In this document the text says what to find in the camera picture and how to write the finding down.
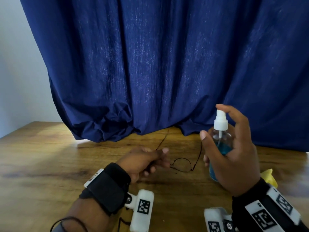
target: wooden table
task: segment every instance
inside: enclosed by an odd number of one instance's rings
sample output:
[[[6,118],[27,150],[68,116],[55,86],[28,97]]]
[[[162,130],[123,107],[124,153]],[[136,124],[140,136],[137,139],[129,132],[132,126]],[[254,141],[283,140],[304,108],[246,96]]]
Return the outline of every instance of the wooden table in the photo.
[[[0,139],[0,231],[49,231],[63,217],[99,168],[115,162],[136,145],[156,149],[167,129],[144,136],[132,134],[117,142],[75,141],[62,123],[34,122]],[[184,137],[177,128],[161,147],[170,148],[171,160],[185,157],[195,163],[199,136]],[[309,163],[303,152],[258,147],[261,170],[273,168],[279,191],[301,213],[309,225]],[[194,171],[181,173],[161,169],[144,182],[130,186],[154,192],[150,232],[207,231],[203,210],[222,206],[231,212],[231,195],[213,182],[200,157]],[[132,211],[112,217],[131,220]],[[129,231],[121,224],[120,231]]]

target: spray bottle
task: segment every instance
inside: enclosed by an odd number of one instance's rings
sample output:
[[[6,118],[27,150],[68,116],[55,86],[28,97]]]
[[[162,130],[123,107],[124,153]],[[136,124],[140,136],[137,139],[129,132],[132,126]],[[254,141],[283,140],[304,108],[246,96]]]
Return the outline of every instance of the spray bottle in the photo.
[[[212,133],[210,135],[222,155],[226,155],[233,149],[232,135],[227,132],[227,128],[228,126],[225,112],[217,110],[217,116],[214,120],[214,128],[212,129]],[[213,180],[216,182],[218,181],[211,163],[209,164],[209,175]]]

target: curtain fold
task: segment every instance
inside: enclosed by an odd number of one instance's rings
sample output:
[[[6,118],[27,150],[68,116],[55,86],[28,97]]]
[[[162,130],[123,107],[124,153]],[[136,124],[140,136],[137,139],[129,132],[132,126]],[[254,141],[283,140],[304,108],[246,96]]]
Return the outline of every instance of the curtain fold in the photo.
[[[224,103],[249,118],[255,144],[309,151],[309,0],[21,4],[76,139],[189,135]]]

